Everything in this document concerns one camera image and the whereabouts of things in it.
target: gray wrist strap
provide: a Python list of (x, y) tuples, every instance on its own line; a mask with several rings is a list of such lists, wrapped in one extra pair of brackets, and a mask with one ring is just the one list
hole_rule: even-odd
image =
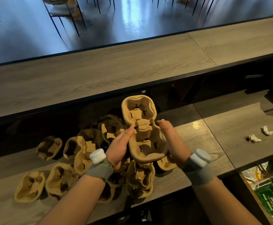
[(192, 172), (185, 172), (186, 176), (191, 181), (192, 185), (204, 185), (210, 182), (213, 179), (213, 174), (211, 172), (211, 169), (209, 167), (209, 164), (207, 164), (205, 167), (195, 170)]
[(97, 165), (91, 165), (89, 170), (87, 171), (86, 175), (96, 177), (96, 178), (102, 178), (104, 182), (106, 182), (109, 177), (113, 173), (112, 165), (109, 164), (107, 159), (105, 159), (103, 162)]

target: forearm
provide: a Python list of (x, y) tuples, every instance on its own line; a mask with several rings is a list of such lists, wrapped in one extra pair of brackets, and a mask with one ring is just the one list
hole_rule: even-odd
[(104, 186), (101, 178), (82, 176), (38, 225), (86, 225)]
[(261, 225), (217, 177), (193, 189), (213, 225)]

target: hand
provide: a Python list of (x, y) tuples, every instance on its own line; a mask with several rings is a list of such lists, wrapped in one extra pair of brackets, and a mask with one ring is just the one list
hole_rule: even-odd
[(158, 120), (157, 124), (159, 125), (162, 133), (167, 140), (167, 146), (172, 156), (172, 159), (179, 168), (183, 168), (185, 162), (192, 154), (191, 150), (184, 143), (184, 141), (181, 139), (181, 137), (169, 121), (165, 121), (164, 119), (162, 119)]
[(131, 125), (128, 129), (121, 132), (120, 135), (112, 141), (109, 148), (107, 149), (105, 153), (106, 159), (112, 165), (114, 170), (120, 169), (122, 159), (127, 150), (128, 141), (133, 134), (134, 127)]

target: shiny tile floor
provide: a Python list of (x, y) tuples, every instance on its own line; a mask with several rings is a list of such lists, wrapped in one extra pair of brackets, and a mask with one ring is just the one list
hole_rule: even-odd
[(78, 0), (85, 19), (76, 18), (80, 37), (70, 19), (63, 18), (65, 29), (54, 18), (56, 32), (42, 0), (0, 0), (0, 63), (67, 51), (132, 41), (185, 30), (216, 26), (273, 14), (273, 0), (196, 0), (187, 8), (172, 0), (99, 0), (101, 14), (93, 0)]

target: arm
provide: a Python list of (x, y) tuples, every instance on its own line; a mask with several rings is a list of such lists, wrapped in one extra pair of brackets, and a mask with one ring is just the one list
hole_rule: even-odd
[[(131, 126), (117, 136), (106, 151), (106, 159), (114, 170), (121, 167), (128, 140), (133, 133), (134, 128)], [(101, 178), (83, 175), (38, 225), (86, 225), (104, 187), (105, 183)]]
[[(167, 140), (172, 159), (183, 168), (191, 151), (169, 121), (157, 121)], [(213, 225), (261, 225), (261, 223), (214, 177), (203, 185), (193, 185), (194, 192)]]

